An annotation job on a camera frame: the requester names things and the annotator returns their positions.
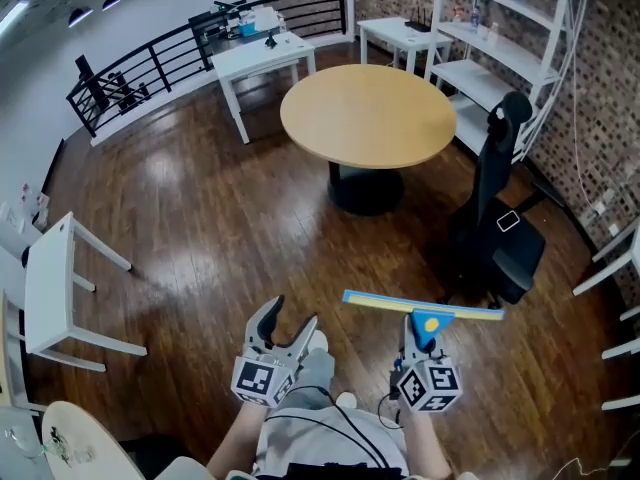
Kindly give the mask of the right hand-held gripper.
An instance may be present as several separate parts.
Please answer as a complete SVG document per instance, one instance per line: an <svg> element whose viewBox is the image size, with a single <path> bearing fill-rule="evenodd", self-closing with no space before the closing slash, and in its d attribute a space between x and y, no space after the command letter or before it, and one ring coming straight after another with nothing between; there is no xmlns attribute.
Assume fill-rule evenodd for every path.
<svg viewBox="0 0 640 480"><path fill-rule="evenodd" d="M461 396L458 373L439 336L418 351L410 316L403 319L399 357L394 363L394 388L412 412L445 412Z"/></svg>

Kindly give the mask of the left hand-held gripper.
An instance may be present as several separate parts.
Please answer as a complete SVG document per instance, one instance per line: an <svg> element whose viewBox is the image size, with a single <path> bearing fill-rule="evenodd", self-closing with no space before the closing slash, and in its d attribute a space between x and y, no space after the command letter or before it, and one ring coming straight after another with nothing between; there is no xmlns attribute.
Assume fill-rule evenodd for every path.
<svg viewBox="0 0 640 480"><path fill-rule="evenodd" d="M268 348L274 344L272 334L284 301L284 295L270 299L247 322L245 345L235 359L231 380L232 392L243 402L276 408L295 383L318 317L311 315L288 344Z"/></svg>

